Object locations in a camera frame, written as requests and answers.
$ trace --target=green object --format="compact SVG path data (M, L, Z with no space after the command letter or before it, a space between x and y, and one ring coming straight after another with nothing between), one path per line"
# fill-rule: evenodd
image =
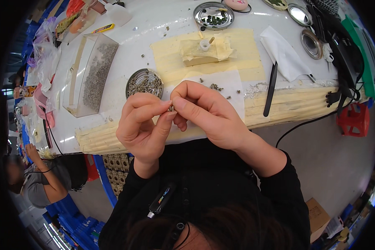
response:
M371 51L374 45L369 41L363 29L358 27L347 15L341 24L349 32L354 43L360 48L364 58L362 81L364 82L365 95L375 100L375 51L374 53Z

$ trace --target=round metal tray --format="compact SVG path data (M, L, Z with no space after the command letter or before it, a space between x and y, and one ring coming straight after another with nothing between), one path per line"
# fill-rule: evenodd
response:
M130 95L133 95L134 93L129 93L128 91L130 89L130 86L134 85L139 86L140 84L145 84L145 80L147 79L146 88L136 91L141 93L151 93L155 95L156 97L160 98L163 94L164 85L161 81L161 79L155 74L155 72L151 71L147 68L142 68L129 77L128 82L126 83L125 87L125 96L128 99ZM155 81L160 81L160 84L158 87L155 86Z
M298 4L291 3L288 5L288 13L290 17L298 24L304 27L309 27L313 24L312 16L306 8Z
M224 9L227 9L228 11L222 12L218 10L219 8L224 8ZM217 22L217 24L210 24L209 22L207 22L209 16L211 16L211 20L212 20L212 17L214 16L215 20L220 21L221 23L218 24ZM196 23L199 26L204 26L210 30L222 30L224 28L229 27L234 22L235 14L233 10L226 4L219 3L219 2L205 2L205 3L199 4L193 10L193 18L196 20Z
M322 59L324 56L322 45L314 33L307 29L302 30L300 42L310 57L316 60Z

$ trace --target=hand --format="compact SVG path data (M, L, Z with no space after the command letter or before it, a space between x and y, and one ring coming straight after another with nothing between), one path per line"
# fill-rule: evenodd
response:
M150 167L158 163L158 158L164 152L165 140L177 113L168 112L171 103L170 100L161 101L150 93L136 93L128 98L122 108L115 134L125 148L135 156L135 171L136 163ZM154 125L152 118L157 115L161 116Z
M37 163L41 161L40 155L37 152L36 147L33 144L26 144L25 145L26 155L34 162Z
M185 80L171 93L172 105L178 111L174 119L183 132L190 120L201 127L216 146L237 150L251 133L235 108L218 91Z

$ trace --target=black shirt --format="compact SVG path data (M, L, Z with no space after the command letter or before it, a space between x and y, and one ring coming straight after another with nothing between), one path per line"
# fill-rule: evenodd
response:
M167 145L160 157L160 169L150 179L140 178L134 171L133 161L118 202L103 227L99 248L121 249L127 236L125 224L130 213L141 211L142 219L160 190L169 182L177 188L162 212L184 217L200 214L205 209L229 203L252 202L260 212L273 216L293 233L294 249L310 246L310 220L308 208L300 190L300 181L291 160L285 168L271 176L256 178L247 174L251 168L233 151L221 149L208 139ZM188 200L186 211L185 200Z

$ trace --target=stacked boxes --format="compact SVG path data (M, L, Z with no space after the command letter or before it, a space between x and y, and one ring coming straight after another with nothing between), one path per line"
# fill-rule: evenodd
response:
M126 154L103 155L105 172L117 199L124 189L125 179L129 172L129 164L132 161L131 158L133 159L133 157L128 157Z

